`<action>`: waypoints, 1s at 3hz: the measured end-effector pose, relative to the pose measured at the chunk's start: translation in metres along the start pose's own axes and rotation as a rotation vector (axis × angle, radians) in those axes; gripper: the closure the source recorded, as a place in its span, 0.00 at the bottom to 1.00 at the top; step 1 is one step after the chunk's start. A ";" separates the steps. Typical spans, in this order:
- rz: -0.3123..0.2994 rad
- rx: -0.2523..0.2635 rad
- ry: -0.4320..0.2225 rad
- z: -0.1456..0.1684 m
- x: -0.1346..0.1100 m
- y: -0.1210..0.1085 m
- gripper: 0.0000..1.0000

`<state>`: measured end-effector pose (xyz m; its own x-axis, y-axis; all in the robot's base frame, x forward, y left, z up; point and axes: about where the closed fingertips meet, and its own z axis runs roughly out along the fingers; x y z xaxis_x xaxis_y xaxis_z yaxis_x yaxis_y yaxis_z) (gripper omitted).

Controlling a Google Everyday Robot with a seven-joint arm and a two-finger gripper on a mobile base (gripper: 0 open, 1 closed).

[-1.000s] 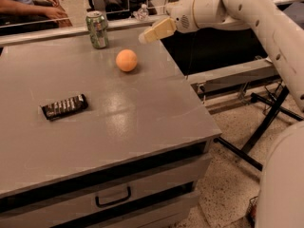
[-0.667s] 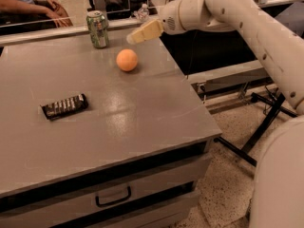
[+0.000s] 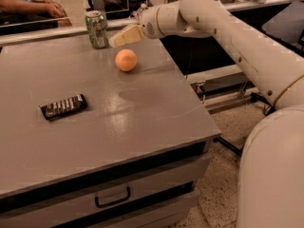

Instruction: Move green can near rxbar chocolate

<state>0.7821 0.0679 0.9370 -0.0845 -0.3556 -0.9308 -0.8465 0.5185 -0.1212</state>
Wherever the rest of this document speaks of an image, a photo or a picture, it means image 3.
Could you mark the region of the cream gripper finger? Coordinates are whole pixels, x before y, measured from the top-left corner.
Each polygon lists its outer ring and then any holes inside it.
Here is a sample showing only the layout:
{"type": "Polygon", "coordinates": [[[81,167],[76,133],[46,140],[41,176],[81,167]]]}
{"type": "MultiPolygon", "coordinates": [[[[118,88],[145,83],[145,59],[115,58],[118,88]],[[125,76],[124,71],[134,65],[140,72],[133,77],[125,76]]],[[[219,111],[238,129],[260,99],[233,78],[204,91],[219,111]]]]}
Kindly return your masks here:
{"type": "Polygon", "coordinates": [[[143,37],[143,29],[140,25],[129,25],[111,36],[108,43],[111,47],[118,48],[140,42],[143,37]]]}

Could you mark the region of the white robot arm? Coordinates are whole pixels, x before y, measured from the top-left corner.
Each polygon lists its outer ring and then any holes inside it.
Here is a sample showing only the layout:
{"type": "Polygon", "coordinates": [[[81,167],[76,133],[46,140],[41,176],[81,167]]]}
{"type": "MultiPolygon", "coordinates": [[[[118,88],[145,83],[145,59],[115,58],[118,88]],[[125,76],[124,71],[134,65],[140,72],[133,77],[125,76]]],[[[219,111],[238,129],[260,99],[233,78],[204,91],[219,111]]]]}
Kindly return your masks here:
{"type": "Polygon", "coordinates": [[[237,228],[304,228],[304,60],[231,14],[219,0],[179,0],[143,9],[113,35],[120,47],[169,35],[213,37],[271,111],[242,149],[237,228]]]}

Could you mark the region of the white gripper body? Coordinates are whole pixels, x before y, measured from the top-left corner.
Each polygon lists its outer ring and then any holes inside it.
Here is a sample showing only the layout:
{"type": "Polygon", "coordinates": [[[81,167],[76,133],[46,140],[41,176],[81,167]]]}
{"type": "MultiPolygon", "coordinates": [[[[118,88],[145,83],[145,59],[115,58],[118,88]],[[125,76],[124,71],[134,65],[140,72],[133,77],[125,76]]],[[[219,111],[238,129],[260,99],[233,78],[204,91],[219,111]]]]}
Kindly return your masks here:
{"type": "Polygon", "coordinates": [[[157,25],[158,7],[141,8],[139,13],[139,22],[142,27],[143,34],[150,39],[158,39],[161,37],[160,30],[157,25]]]}

